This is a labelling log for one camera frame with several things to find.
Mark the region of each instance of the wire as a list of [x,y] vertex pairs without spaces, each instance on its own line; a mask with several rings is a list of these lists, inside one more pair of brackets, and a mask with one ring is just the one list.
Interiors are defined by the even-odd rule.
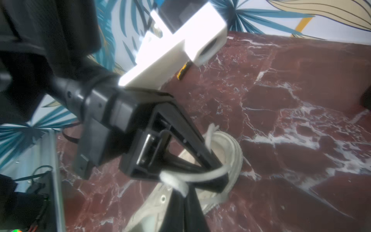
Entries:
[[53,167],[50,166],[50,165],[41,165],[40,167],[36,168],[35,171],[33,171],[32,175],[35,175],[36,171],[43,168],[43,167],[48,167],[48,168],[50,168],[51,171],[53,170]]
[[43,167],[48,167],[51,170],[53,170],[53,167],[50,166],[50,165],[41,165],[40,167],[36,168],[35,171],[33,171],[33,173],[32,173],[31,176],[26,176],[26,177],[18,178],[18,179],[14,180],[14,181],[31,180],[31,185],[33,185],[33,179],[34,178],[42,177],[42,176],[44,176],[46,174],[46,172],[44,172],[44,173],[36,174],[35,175],[36,171],[39,170],[40,168],[43,168]]

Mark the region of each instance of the yellow line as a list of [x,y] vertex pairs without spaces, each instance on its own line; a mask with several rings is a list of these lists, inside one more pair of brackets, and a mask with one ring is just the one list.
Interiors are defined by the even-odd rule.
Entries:
[[295,30],[302,32],[305,26],[312,20],[312,18],[302,18],[300,23],[296,26]]

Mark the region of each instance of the teal leaf pattern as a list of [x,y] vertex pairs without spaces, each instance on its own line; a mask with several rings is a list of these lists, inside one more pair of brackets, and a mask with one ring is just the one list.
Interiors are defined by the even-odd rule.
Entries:
[[137,49],[137,45],[135,44],[134,37],[131,37],[131,40],[133,41],[133,47],[134,47],[134,50],[135,50],[135,51],[138,51],[138,49]]
[[134,65],[136,65],[136,62],[135,62],[135,58],[134,58],[133,53],[130,51],[130,49],[128,48],[128,46],[125,44],[124,41],[123,41],[122,43],[123,43],[124,46],[125,46],[125,50],[126,50],[126,52],[128,53],[131,62],[132,62]]
[[253,16],[251,14],[247,14],[244,10],[237,10],[236,13],[241,15],[242,17],[244,17],[244,18],[246,18],[250,21],[256,22],[258,24],[261,24],[261,25],[264,25],[264,26],[267,26],[267,27],[271,27],[273,29],[280,30],[280,31],[283,31],[283,32],[288,32],[290,34],[302,35],[301,32],[298,32],[298,31],[296,31],[294,29],[291,29],[289,27],[280,25],[278,23],[275,23],[275,22],[272,22],[272,21],[269,21],[269,20],[266,20],[266,19],[263,19],[263,18],[260,18],[260,17]]
[[148,4],[148,7],[150,9],[150,11],[152,10],[152,2],[151,0],[147,0],[147,4]]
[[137,6],[135,5],[134,1],[131,3],[131,22],[133,23],[135,32],[139,34],[137,23]]
[[288,32],[294,35],[302,35],[302,33],[264,19],[262,17],[275,17],[275,18],[309,18],[313,17],[309,14],[302,14],[297,12],[287,12],[282,10],[264,10],[264,9],[239,9],[239,7],[247,2],[243,1],[239,4],[239,0],[210,0],[215,9],[227,22],[229,30],[243,32],[243,28],[250,33],[264,34],[256,26],[250,22],[258,23],[283,32]]
[[115,66],[115,39],[111,29],[111,12],[117,0],[95,0],[102,48],[94,54],[96,61],[108,70]]
[[75,122],[75,117],[63,119],[70,115],[71,112],[63,106],[58,106],[33,125],[0,125],[0,169],[34,145],[49,129],[61,129]]
[[125,31],[125,10],[126,10],[126,0],[121,0],[120,3],[120,27],[121,31],[126,37],[126,31]]

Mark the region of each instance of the black cable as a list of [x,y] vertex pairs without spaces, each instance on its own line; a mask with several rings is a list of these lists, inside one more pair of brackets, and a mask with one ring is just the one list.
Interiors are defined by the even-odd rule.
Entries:
[[36,168],[35,171],[33,171],[33,173],[32,173],[31,176],[26,176],[26,177],[18,178],[18,179],[14,180],[14,181],[31,180],[31,185],[33,185],[33,179],[34,178],[42,177],[42,176],[44,176],[46,174],[46,172],[44,172],[44,173],[36,174],[35,175],[36,171],[39,170],[40,168],[43,168],[43,167],[48,167],[51,170],[53,170],[53,167],[50,166],[50,165],[41,165],[40,167]]
[[71,137],[71,136],[66,135],[64,130],[65,130],[66,128],[75,127],[75,126],[80,125],[80,124],[81,124],[81,122],[75,122],[75,123],[72,123],[72,124],[69,124],[69,125],[67,125],[67,126],[62,127],[62,135],[63,135],[63,136],[64,136],[68,141],[78,144],[79,141],[80,141],[80,139],[79,139],[79,138],[73,138],[73,137]]

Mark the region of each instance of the blue palm leaf print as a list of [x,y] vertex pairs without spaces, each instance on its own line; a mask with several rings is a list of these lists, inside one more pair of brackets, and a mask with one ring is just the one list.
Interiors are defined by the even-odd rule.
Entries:
[[76,121],[71,116],[65,107],[58,106],[33,125],[0,125],[0,169],[34,145],[49,129],[60,129]]
[[100,65],[108,70],[113,70],[115,67],[116,44],[111,29],[111,12],[116,2],[117,0],[108,0],[107,2],[105,0],[95,0],[102,48],[94,54],[94,57]]
[[256,26],[250,22],[258,23],[283,32],[288,32],[294,35],[301,35],[300,32],[264,19],[262,17],[275,18],[309,18],[313,17],[310,14],[302,14],[296,12],[287,12],[282,10],[264,10],[264,9],[239,9],[239,7],[247,2],[245,0],[239,4],[239,0],[210,0],[215,9],[225,19],[229,30],[242,32],[243,28],[250,33],[264,34]]

